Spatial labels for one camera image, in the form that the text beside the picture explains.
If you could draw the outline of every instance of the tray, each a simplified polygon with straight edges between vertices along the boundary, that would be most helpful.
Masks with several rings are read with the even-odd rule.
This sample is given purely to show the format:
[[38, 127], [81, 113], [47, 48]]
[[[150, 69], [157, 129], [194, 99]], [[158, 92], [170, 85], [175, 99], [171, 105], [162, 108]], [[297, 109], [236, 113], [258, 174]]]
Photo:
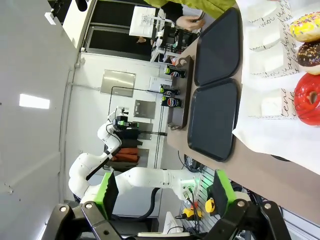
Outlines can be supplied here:
[[191, 102], [189, 147], [218, 162], [227, 160], [234, 145], [238, 102], [232, 78], [197, 88]]
[[203, 86], [231, 77], [239, 66], [241, 44], [240, 13], [231, 7], [199, 37], [194, 84]]
[[180, 58], [176, 67], [186, 70], [186, 76], [185, 78], [173, 77], [172, 79], [172, 86], [180, 88], [180, 94], [176, 97], [182, 99], [183, 103], [181, 108], [169, 108], [167, 124], [171, 130], [181, 130], [187, 125], [194, 61], [188, 55]]

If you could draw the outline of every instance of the white paper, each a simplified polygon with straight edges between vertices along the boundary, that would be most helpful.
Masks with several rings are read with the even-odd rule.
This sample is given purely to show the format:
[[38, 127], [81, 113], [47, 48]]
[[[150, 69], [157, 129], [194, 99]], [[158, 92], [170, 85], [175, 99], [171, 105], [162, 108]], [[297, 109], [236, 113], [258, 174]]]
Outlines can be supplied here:
[[[236, 129], [233, 134], [249, 149], [258, 153], [276, 155], [299, 164], [320, 175], [320, 127], [309, 126], [296, 119], [261, 119], [248, 115], [248, 102], [254, 94], [279, 88], [294, 91], [305, 74], [299, 73], [263, 79], [250, 74], [248, 31], [253, 29], [246, 19], [247, 8], [266, 0], [236, 0], [242, 15], [243, 65], [242, 93]], [[310, 13], [320, 11], [319, 0], [289, 0], [292, 21]]]

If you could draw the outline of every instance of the table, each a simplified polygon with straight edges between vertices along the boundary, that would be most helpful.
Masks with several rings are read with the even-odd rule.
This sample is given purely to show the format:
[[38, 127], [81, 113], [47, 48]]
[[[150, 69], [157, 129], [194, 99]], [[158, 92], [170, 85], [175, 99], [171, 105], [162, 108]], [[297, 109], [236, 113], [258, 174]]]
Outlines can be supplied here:
[[[197, 42], [198, 39], [180, 57], [190, 55], [196, 60]], [[242, 62], [236, 74], [231, 77], [236, 80], [239, 89], [242, 88], [241, 75]], [[193, 82], [191, 95], [196, 89]], [[238, 139], [235, 140], [230, 158], [226, 162], [217, 162], [189, 148], [188, 127], [189, 120], [180, 131], [168, 130], [167, 142], [179, 150], [180, 155], [186, 154], [213, 170], [223, 169], [231, 180], [320, 225], [320, 175], [293, 162], [253, 152]]]

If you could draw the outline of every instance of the robotic arm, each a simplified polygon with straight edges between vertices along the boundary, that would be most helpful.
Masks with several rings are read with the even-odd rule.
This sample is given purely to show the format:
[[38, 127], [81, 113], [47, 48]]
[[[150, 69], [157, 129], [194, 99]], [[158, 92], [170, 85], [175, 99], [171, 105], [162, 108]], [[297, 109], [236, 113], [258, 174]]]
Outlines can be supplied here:
[[[98, 130], [97, 135], [106, 145], [106, 150], [100, 156], [89, 153], [82, 153], [72, 164], [69, 171], [69, 188], [81, 199], [81, 203], [94, 201], [100, 188], [105, 186], [90, 185], [87, 176], [98, 166], [111, 160], [113, 154], [117, 153], [122, 142], [115, 132], [121, 132], [127, 128], [138, 127], [134, 123], [128, 122], [125, 109], [121, 109], [121, 114], [116, 116], [117, 110], [113, 111]], [[124, 194], [133, 187], [170, 188], [180, 200], [192, 199], [192, 194], [197, 192], [200, 181], [200, 173], [191, 173], [188, 170], [162, 170], [145, 167], [134, 167], [115, 177], [119, 191], [118, 195]]]

